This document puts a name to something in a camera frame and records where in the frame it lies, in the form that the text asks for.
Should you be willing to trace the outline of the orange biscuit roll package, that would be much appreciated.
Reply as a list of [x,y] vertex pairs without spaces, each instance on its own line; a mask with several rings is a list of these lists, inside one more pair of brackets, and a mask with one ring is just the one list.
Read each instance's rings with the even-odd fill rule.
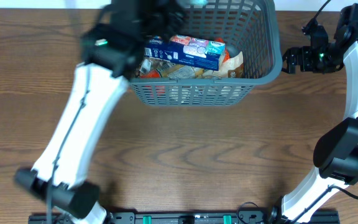
[[[225,62],[229,59],[229,54],[226,49],[226,56],[223,60]],[[142,78],[169,78],[169,79],[190,79],[202,78],[202,74],[207,69],[191,67],[188,65],[180,65],[165,60],[146,57],[144,64],[140,70],[140,77]]]

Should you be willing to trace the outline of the Kleenex tissue multipack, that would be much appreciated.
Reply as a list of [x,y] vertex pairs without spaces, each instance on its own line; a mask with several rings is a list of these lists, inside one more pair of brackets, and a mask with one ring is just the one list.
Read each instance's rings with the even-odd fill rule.
[[222,42],[174,35],[168,41],[161,37],[150,39],[145,46],[144,55],[175,64],[218,71],[226,56],[225,49],[226,44]]

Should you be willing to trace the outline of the beige snack pouch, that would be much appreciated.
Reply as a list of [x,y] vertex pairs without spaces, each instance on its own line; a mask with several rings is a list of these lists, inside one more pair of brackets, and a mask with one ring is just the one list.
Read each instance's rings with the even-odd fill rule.
[[242,78],[244,76],[243,53],[223,62],[218,71],[206,70],[203,78]]

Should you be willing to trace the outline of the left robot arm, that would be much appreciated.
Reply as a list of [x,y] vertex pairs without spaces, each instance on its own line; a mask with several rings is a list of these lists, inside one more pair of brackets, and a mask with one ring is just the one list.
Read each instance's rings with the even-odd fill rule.
[[153,37],[168,40],[185,23],[189,1],[112,1],[100,9],[80,39],[81,62],[55,132],[30,168],[16,171],[17,185],[47,206],[47,223],[59,209],[72,223],[109,223],[100,189],[87,180],[95,147],[129,87]]

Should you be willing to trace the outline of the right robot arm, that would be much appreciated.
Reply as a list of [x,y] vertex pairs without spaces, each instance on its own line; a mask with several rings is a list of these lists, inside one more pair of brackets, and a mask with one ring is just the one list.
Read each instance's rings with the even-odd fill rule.
[[321,212],[321,206],[358,183],[358,3],[341,10],[333,41],[316,18],[302,32],[310,44],[288,49],[282,57],[283,71],[345,70],[346,106],[342,121],[316,143],[308,175],[273,207],[270,223],[332,223],[333,216]]

